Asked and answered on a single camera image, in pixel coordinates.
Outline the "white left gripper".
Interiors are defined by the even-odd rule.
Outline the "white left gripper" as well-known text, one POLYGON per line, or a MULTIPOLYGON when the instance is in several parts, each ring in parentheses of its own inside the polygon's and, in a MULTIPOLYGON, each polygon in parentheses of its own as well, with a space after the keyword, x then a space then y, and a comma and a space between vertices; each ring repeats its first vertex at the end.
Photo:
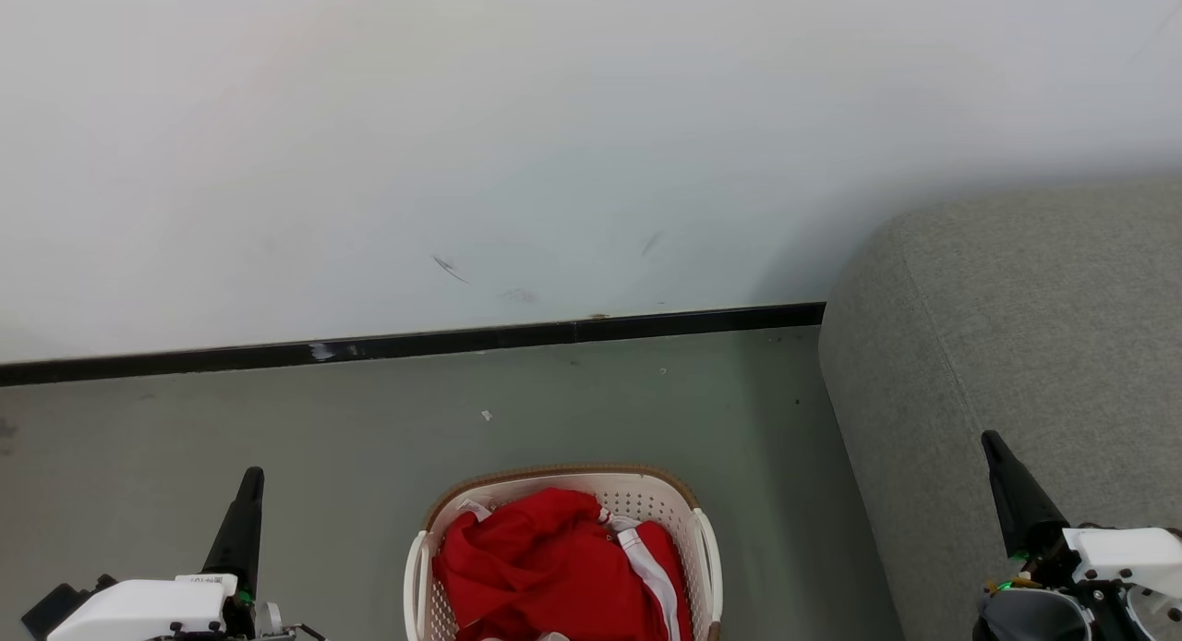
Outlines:
POLYGON ((227 641, 227 600, 236 591, 258 597, 264 486, 261 467, 246 470, 202 574, 119 581, 73 611, 48 641, 227 641))

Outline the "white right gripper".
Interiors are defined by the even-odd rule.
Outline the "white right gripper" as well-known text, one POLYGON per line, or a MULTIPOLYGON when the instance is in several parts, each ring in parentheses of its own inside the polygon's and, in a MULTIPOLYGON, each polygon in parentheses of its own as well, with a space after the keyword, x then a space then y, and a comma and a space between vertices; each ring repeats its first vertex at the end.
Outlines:
POLYGON ((1067 540, 1078 553, 1072 581, 1119 580, 1165 598, 1182 598, 1182 537, 1168 527, 1069 527, 1037 478, 996 430, 983 430, 981 447, 988 465, 996 520, 1009 558, 1034 561, 1067 540))

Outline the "red white sports jersey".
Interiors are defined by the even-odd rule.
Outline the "red white sports jersey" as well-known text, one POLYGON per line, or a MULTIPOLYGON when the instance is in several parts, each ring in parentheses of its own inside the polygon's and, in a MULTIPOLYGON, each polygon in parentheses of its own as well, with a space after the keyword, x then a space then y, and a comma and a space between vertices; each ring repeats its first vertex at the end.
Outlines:
POLYGON ((435 558, 456 641, 661 641, 665 629, 595 497, 548 487, 452 522, 435 558))

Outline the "grey fabric sofa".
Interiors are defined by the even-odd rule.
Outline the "grey fabric sofa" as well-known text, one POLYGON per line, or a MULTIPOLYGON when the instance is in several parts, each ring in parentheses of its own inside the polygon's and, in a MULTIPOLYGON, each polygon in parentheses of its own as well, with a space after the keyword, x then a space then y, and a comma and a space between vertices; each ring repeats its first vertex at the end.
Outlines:
POLYGON ((980 436, 1069 522, 1182 530, 1182 179, 954 200, 842 271, 823 378, 905 641, 1013 574, 980 436))

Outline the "black baseboard strip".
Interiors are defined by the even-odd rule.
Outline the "black baseboard strip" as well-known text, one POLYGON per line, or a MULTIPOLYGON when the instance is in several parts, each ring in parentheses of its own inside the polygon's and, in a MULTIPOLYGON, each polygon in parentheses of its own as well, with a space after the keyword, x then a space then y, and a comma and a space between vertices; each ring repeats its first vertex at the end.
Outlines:
POLYGON ((69 381, 139 378, 187 373, 266 370, 303 365, 400 360, 524 347, 590 344, 668 337, 668 335, 741 334, 821 324, 824 303, 730 307, 587 320, 480 328, 442 334, 372 335, 322 342, 225 347, 191 351, 148 352, 118 357, 34 360, 0 364, 0 388, 69 381))

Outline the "cream plastic laundry basket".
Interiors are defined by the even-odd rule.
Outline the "cream plastic laundry basket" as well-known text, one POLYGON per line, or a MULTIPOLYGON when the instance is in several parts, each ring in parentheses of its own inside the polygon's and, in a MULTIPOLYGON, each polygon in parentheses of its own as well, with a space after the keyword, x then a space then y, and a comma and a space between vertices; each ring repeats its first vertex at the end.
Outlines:
POLYGON ((403 574, 404 641, 455 641, 452 603, 431 574, 444 531, 465 501, 493 510, 546 487, 595 496, 610 514, 660 523, 673 535, 687 577, 693 641, 721 641, 723 571, 717 536, 697 497, 683 481, 655 466, 615 462, 560 464, 469 478, 446 490, 414 536, 403 574))

